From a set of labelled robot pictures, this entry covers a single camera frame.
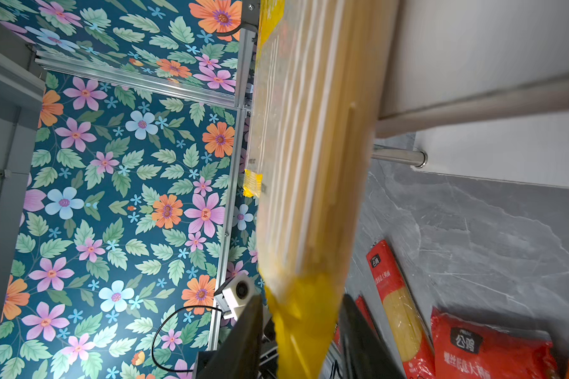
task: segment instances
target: black cable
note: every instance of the black cable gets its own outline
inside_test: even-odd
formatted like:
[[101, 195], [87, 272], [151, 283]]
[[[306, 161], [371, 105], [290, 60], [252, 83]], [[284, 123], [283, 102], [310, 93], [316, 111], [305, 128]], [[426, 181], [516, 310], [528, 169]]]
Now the black cable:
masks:
[[174, 369], [169, 369], [164, 367], [163, 365], [159, 364], [156, 361], [156, 358], [154, 357], [154, 348], [156, 345], [156, 338], [158, 337], [158, 333], [160, 333], [160, 331], [162, 330], [162, 328], [164, 327], [164, 325], [167, 323], [167, 321], [169, 321], [173, 316], [175, 316], [176, 314], [178, 314], [179, 312], [183, 311], [183, 310], [187, 310], [190, 308], [209, 308], [212, 310], [218, 310], [220, 312], [223, 312], [221, 309], [216, 308], [216, 307], [211, 307], [208, 305], [191, 305], [191, 306], [187, 306], [187, 307], [183, 307], [183, 308], [179, 308], [178, 310], [174, 311], [173, 314], [171, 314], [170, 316], [167, 317], [167, 319], [158, 327], [158, 330], [156, 331], [156, 334], [154, 335], [154, 339], [152, 340], [152, 349], [150, 350], [150, 354], [152, 355], [152, 360], [154, 361], [154, 364], [156, 365], [157, 368], [168, 371], [168, 372], [173, 372], [173, 373], [177, 373], [177, 372], [193, 372], [192, 370], [174, 370]]

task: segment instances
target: orange flower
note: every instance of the orange flower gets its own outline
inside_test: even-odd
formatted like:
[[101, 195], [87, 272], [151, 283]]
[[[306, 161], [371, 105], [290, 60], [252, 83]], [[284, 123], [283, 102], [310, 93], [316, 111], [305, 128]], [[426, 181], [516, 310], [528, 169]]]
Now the orange flower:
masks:
[[[213, 295], [215, 294], [215, 278], [209, 280], [208, 275], [200, 275], [200, 281], [192, 278], [187, 282], [189, 289], [184, 289], [181, 293], [181, 299], [187, 300], [183, 306], [190, 305], [213, 305]], [[194, 308], [195, 315], [205, 313], [205, 308]]]
[[223, 153], [232, 155], [232, 146], [234, 146], [234, 128], [228, 127], [226, 123], [211, 124], [207, 127], [208, 133], [203, 133], [203, 142], [208, 142], [205, 149], [209, 152], [215, 152], [215, 156], [223, 158]]
[[189, 78], [192, 75], [189, 68], [182, 66], [181, 63], [177, 61], [160, 59], [159, 61], [156, 61], [156, 63], [160, 66], [162, 71], [166, 71], [171, 75], [180, 76], [182, 78]]
[[7, 296], [4, 298], [0, 322], [2, 322], [4, 316], [8, 320], [12, 320], [21, 314], [21, 308], [18, 306], [26, 306], [30, 302], [30, 294], [26, 292], [21, 293], [25, 289], [27, 289], [27, 283], [23, 279], [17, 279], [13, 282], [13, 276], [9, 275]]
[[143, 351], [140, 351], [135, 354], [131, 363], [134, 366], [139, 366], [141, 363], [144, 363], [144, 361], [145, 361], [145, 353]]
[[173, 228], [173, 225], [179, 224], [183, 210], [183, 203], [177, 200], [177, 196], [167, 195], [160, 196], [160, 201], [154, 201], [156, 212], [152, 213], [152, 220], [156, 221], [156, 226], [165, 229]]
[[61, 96], [54, 90], [50, 90], [42, 97], [42, 110], [40, 111], [40, 119], [38, 120], [38, 129], [44, 123], [46, 126], [51, 126], [57, 122], [57, 117], [54, 115], [63, 114], [63, 104], [55, 104], [61, 100]]
[[[240, 25], [243, 3], [230, 0], [196, 0], [198, 4], [190, 4], [192, 16], [201, 18], [198, 26], [207, 33], [226, 33]], [[232, 36], [218, 37], [223, 41], [232, 41]], [[240, 31], [234, 34], [234, 38], [240, 39]]]

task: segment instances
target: red pasta package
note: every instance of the red pasta package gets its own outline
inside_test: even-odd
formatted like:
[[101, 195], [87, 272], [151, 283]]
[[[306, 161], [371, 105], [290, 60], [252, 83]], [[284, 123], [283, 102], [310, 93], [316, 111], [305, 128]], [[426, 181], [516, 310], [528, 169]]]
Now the red pasta package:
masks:
[[431, 321], [439, 379], [560, 379], [550, 341], [513, 337], [437, 309]]

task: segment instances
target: floral wallpaper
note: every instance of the floral wallpaper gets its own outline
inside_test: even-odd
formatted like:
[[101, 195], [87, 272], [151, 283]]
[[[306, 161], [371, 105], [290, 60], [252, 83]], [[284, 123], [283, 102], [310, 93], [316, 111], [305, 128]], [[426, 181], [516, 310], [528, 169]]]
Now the floral wallpaper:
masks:
[[[0, 378], [190, 378], [156, 368], [150, 345], [176, 308], [212, 304], [234, 136], [248, 126], [235, 131], [235, 115], [218, 107], [106, 82], [49, 73], [46, 86]], [[228, 277], [248, 274], [261, 291], [256, 211], [237, 189]], [[210, 319], [204, 308], [171, 319], [159, 362], [191, 368]], [[231, 325], [223, 320], [220, 340]]]
[[0, 22], [51, 53], [234, 92], [242, 2], [0, 0]]

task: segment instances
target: gray marble wall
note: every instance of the gray marble wall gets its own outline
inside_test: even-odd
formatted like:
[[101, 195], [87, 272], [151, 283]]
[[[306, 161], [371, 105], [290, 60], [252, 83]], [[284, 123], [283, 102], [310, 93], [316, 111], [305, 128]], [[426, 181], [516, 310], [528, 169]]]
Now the gray marble wall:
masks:
[[[379, 143], [412, 148], [413, 135]], [[546, 330], [564, 371], [569, 190], [419, 173], [372, 160], [346, 291], [365, 296], [399, 358], [365, 258], [381, 239], [392, 247], [428, 328], [436, 306], [476, 322]]]

